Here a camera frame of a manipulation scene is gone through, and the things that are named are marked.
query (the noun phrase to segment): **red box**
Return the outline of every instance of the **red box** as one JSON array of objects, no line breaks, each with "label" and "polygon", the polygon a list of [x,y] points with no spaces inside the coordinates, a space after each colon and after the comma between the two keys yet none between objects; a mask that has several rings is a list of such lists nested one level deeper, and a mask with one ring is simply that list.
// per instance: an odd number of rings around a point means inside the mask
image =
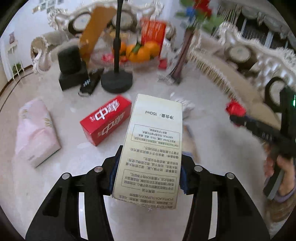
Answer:
[{"label": "red box", "polygon": [[131,102],[118,95],[80,121],[87,139],[97,146],[131,114]]},{"label": "red box", "polygon": [[142,19],[142,39],[141,44],[147,41],[155,41],[160,46],[159,56],[163,48],[163,40],[165,39],[166,22],[159,20]]}]

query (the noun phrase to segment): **coffee table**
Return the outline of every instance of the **coffee table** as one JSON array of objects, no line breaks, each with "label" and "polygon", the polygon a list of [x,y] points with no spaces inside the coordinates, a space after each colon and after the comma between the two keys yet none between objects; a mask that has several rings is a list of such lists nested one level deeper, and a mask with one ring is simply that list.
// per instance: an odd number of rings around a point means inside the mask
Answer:
[{"label": "coffee table", "polygon": [[[134,72],[134,84],[123,95],[135,102],[139,93],[168,99],[172,92],[195,105],[190,117],[184,120],[193,132],[200,164],[212,173],[234,173],[255,205],[263,214],[264,151],[259,141],[243,128],[229,122],[225,112],[228,98],[198,69],[187,67],[179,85],[167,86],[158,82],[156,69]],[[18,108],[26,101],[41,97],[49,109],[62,148],[36,169],[22,160],[13,159],[14,145],[3,163],[0,193],[1,206],[11,223],[24,237],[44,198],[58,178],[65,172],[73,176],[85,174],[113,156],[124,143],[128,120],[119,126],[99,146],[86,139],[80,121],[102,104],[115,97],[99,85],[93,96],[78,96],[79,88],[62,92],[58,83],[59,67],[54,63],[44,76],[30,75],[17,86],[9,97],[1,118],[13,119],[3,132],[3,138],[15,134]],[[139,207],[111,197],[104,197],[109,223],[115,240],[182,240],[190,212],[192,196],[179,190],[175,210],[158,210]],[[85,229],[83,196],[80,198],[81,236]]]}]

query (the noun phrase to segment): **red object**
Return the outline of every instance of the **red object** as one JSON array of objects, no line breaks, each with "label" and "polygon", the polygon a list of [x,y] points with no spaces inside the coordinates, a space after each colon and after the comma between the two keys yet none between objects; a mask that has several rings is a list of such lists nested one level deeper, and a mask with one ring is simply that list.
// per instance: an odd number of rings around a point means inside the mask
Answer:
[{"label": "red object", "polygon": [[[102,61],[107,62],[107,63],[114,63],[114,55],[112,53],[103,54],[101,59],[102,59]],[[125,63],[127,61],[128,61],[128,59],[126,56],[119,57],[120,64]]]},{"label": "red object", "polygon": [[193,8],[203,12],[207,18],[212,16],[212,10],[209,8],[209,0],[195,0]]},{"label": "red object", "polygon": [[80,121],[85,136],[97,146],[124,122],[131,113],[131,102],[118,95]]},{"label": "red object", "polygon": [[161,59],[159,61],[159,66],[158,66],[159,69],[166,70],[167,69],[167,66],[168,66],[168,59],[167,58]]},{"label": "red object", "polygon": [[233,99],[227,104],[226,111],[229,115],[236,115],[239,117],[246,115],[246,109]]},{"label": "red object", "polygon": [[160,45],[159,56],[163,48],[163,40],[165,39],[166,22],[142,19],[142,39],[141,44],[147,41],[155,41]]}]

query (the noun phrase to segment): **white sofa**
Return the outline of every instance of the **white sofa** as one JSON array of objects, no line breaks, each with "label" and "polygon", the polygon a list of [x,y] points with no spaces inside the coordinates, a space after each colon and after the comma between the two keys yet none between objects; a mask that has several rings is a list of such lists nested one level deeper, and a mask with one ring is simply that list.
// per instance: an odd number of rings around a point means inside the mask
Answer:
[{"label": "white sofa", "polygon": [[[255,119],[277,129],[281,127],[280,115],[274,113],[264,103],[264,89],[273,77],[282,78],[287,85],[295,89],[296,56],[293,50],[282,48],[272,50],[264,47],[258,40],[247,41],[240,36],[236,28],[220,31],[220,39],[205,33],[197,33],[192,42],[188,59],[194,61],[203,73],[221,88],[230,98],[238,100],[246,107],[247,113]],[[251,71],[257,77],[250,81],[240,74],[233,65],[225,61],[225,49],[234,45],[249,46],[257,57]],[[272,89],[272,96],[279,101],[280,88]]]}]

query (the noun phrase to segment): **black remote control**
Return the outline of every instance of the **black remote control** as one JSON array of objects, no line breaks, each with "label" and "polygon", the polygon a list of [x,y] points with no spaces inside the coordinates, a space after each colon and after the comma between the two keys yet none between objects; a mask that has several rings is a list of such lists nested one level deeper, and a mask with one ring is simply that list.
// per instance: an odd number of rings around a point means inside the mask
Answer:
[{"label": "black remote control", "polygon": [[79,96],[86,97],[92,95],[101,79],[101,74],[103,71],[104,69],[95,69],[89,73],[89,78],[85,80],[80,87],[80,91],[78,93]]}]

